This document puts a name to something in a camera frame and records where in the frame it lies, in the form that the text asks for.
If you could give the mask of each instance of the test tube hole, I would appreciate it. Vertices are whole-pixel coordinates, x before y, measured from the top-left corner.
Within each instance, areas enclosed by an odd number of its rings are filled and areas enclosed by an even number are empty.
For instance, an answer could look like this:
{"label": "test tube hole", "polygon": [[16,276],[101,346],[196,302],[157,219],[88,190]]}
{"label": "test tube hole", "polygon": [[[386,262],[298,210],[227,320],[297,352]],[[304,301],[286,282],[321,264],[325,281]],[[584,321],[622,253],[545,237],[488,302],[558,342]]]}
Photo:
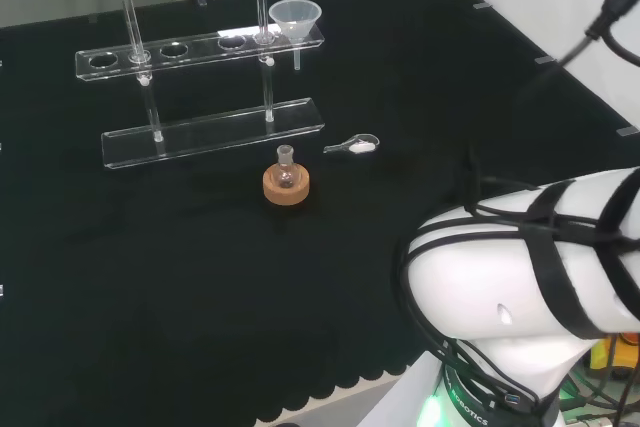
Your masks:
{"label": "test tube hole", "polygon": [[118,62],[118,56],[112,52],[96,55],[89,60],[89,65],[94,69],[106,69]]}
{"label": "test tube hole", "polygon": [[222,50],[236,50],[246,42],[247,40],[242,35],[234,35],[233,37],[222,37],[218,40],[218,45]]}
{"label": "test tube hole", "polygon": [[169,45],[165,45],[162,49],[160,49],[160,53],[169,57],[170,59],[177,59],[178,57],[182,57],[189,52],[189,47],[186,44],[181,44],[180,42],[173,42]]}

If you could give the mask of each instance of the black tablecloth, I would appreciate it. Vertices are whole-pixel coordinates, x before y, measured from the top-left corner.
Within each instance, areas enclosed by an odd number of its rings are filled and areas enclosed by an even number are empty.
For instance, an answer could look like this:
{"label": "black tablecloth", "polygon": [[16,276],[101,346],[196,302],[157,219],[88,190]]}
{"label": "black tablecloth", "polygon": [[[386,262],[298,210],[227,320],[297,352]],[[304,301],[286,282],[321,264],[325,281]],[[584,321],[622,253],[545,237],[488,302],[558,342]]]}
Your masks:
{"label": "black tablecloth", "polygon": [[[568,74],[514,102],[544,55],[481,0],[314,0],[326,42],[276,58],[275,100],[326,127],[291,139],[312,190],[263,198],[278,142],[107,171],[100,134],[146,122],[126,77],[74,53],[122,14],[0,31],[0,425],[249,426],[421,342],[389,284],[394,243],[450,198],[471,141],[487,173],[543,183],[637,163],[626,123]],[[255,24],[255,0],[141,9],[143,38]],[[256,59],[160,72],[162,120],[261,103]],[[379,151],[326,156],[361,132]]]}

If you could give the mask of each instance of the acrylic test tube rack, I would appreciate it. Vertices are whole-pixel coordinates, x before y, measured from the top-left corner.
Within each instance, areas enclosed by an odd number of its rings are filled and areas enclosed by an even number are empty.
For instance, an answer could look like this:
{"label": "acrylic test tube rack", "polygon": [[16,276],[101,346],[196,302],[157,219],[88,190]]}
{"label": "acrylic test tube rack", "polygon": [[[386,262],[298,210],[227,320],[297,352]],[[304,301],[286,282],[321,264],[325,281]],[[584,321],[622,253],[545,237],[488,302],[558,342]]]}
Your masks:
{"label": "acrylic test tube rack", "polygon": [[[318,47],[317,26],[291,41],[268,24],[266,0],[257,0],[258,25],[212,34],[142,43],[133,0],[122,0],[130,45],[76,53],[76,76],[85,81],[135,75],[149,125],[102,134],[104,165],[110,169],[212,152],[315,132],[324,127],[310,98],[273,103],[274,54]],[[264,105],[223,114],[162,123],[153,95],[153,72],[190,65],[258,57]]]}

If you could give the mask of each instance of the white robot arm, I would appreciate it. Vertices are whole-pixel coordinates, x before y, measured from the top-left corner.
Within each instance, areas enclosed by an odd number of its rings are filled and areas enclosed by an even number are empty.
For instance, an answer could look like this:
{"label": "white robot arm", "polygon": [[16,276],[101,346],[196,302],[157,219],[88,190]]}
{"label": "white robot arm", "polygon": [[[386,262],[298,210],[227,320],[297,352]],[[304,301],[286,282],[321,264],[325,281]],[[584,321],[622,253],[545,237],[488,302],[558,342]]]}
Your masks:
{"label": "white robot arm", "polygon": [[[604,172],[418,229],[398,280],[444,360],[437,395],[450,427],[563,426],[557,392],[575,362],[607,333],[640,331],[639,190],[640,169]],[[452,357],[496,383],[451,366],[453,339],[466,342]]]}

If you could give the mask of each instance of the yellow component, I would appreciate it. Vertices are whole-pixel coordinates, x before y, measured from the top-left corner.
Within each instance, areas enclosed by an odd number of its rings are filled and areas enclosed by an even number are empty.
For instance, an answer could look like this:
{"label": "yellow component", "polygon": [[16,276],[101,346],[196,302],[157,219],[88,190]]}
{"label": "yellow component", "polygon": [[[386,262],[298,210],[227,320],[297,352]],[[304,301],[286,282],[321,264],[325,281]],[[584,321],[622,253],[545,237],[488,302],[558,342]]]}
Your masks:
{"label": "yellow component", "polygon": [[[611,339],[607,338],[593,346],[591,349],[591,368],[593,370],[600,370],[607,367],[610,345]],[[613,357],[613,366],[633,369],[636,366],[637,360],[638,346],[629,345],[622,339],[618,339],[618,342],[616,342],[616,353]]]}

